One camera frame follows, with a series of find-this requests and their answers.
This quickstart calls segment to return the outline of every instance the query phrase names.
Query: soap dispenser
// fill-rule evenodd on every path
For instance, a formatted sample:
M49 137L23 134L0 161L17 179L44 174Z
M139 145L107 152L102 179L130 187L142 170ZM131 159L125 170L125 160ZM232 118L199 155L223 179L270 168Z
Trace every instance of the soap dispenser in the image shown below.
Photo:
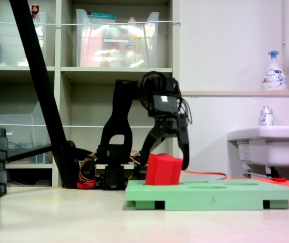
M262 90L286 90L285 75L276 58L278 54L278 51L268 53L271 56L271 63L264 74Z

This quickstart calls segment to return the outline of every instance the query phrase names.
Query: green board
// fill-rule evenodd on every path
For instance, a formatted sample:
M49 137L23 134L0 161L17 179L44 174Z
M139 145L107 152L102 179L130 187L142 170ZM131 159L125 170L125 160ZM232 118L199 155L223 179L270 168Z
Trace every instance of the green board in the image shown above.
M130 180L127 206L165 210L287 209L289 187L257 180L182 180L180 185L147 186Z

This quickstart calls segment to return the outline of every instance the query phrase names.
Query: robotic arm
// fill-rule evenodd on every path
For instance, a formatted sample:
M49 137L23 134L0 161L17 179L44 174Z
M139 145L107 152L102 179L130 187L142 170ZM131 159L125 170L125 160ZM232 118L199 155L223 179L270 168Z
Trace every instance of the robotic arm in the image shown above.
M159 72L149 72L138 81L117 80L113 97L112 115L104 126L101 142L97 149L97 164L108 164L105 168L104 189L124 189L124 169L132 147L132 131L128 122L128 113L133 100L139 100L155 119L155 125L146 137L140 152L140 164L135 165L134 174L144 179L144 166L149 155L166 138L176 137L183 152L183 167L189 165L189 138L187 133L190 109L182 99L178 82ZM109 144L114 135L124 135L122 145Z

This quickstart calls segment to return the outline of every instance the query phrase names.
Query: sticker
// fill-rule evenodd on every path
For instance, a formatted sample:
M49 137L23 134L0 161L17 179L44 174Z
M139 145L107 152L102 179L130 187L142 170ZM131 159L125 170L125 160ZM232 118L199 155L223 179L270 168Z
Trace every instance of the sticker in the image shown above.
M264 75L262 87L264 89L275 88L275 87L280 87L285 84L286 84L286 79L285 79L284 73L282 73L280 70L269 69Z
M250 161L250 151L248 143L238 144L239 148L239 157L242 161Z

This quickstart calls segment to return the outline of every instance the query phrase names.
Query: red object in bin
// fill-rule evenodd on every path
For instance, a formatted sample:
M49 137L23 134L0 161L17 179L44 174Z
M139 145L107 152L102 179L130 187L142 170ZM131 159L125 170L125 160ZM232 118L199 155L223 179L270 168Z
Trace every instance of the red object in bin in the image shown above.
M146 185L179 185L183 160L166 155L149 155Z

